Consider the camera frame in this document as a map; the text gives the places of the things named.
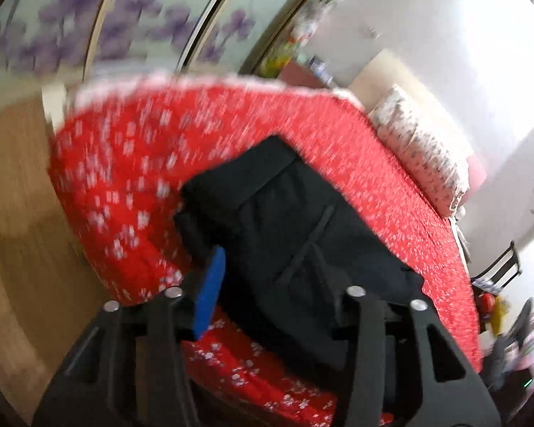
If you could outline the red floral bedspread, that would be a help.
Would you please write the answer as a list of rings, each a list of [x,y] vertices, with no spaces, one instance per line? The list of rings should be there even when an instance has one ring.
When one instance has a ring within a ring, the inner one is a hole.
[[[104,286],[136,304],[179,283],[187,257],[169,216],[180,187],[275,132],[418,269],[441,320],[479,363],[472,290],[451,224],[343,90],[164,75],[81,88],[54,136],[50,177]]]

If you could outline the floral white pillow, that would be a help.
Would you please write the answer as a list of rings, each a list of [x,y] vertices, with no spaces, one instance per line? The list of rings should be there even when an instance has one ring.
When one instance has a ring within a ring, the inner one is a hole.
[[[444,218],[455,215],[470,189],[469,164],[459,141],[400,85],[389,88],[368,117],[381,143]]]

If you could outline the purple flower sliding wardrobe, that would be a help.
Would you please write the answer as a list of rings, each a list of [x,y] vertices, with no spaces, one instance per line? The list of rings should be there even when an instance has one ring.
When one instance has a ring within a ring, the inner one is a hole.
[[[251,72],[305,0],[0,0],[0,108],[104,69]]]

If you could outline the black pants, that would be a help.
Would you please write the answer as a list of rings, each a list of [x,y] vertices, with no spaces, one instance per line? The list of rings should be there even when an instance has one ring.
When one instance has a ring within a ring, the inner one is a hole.
[[[191,259],[225,251],[222,311],[323,389],[346,365],[348,287],[400,305],[422,293],[420,276],[277,136],[196,175],[180,195],[175,226]]]

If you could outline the black wooden chair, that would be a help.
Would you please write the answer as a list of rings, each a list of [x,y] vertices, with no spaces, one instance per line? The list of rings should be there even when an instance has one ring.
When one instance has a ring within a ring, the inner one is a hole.
[[[499,296],[521,274],[519,254],[515,242],[511,241],[508,248],[484,271],[471,277],[473,295],[479,297],[484,293],[489,293],[493,296]]]

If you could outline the clothes pile on chair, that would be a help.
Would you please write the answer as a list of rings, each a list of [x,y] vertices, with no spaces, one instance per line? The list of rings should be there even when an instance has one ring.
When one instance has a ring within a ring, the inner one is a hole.
[[[514,372],[528,370],[528,384],[534,379],[533,306],[534,299],[527,299],[511,328],[496,337],[492,349],[484,357],[480,378],[490,392],[502,389],[507,377]]]

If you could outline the plush toy shelf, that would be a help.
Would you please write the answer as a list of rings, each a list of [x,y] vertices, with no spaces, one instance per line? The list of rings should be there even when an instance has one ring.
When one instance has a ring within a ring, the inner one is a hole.
[[[258,75],[263,78],[277,78],[286,65],[300,55],[322,20],[335,7],[336,0],[305,2],[262,59],[258,67]]]

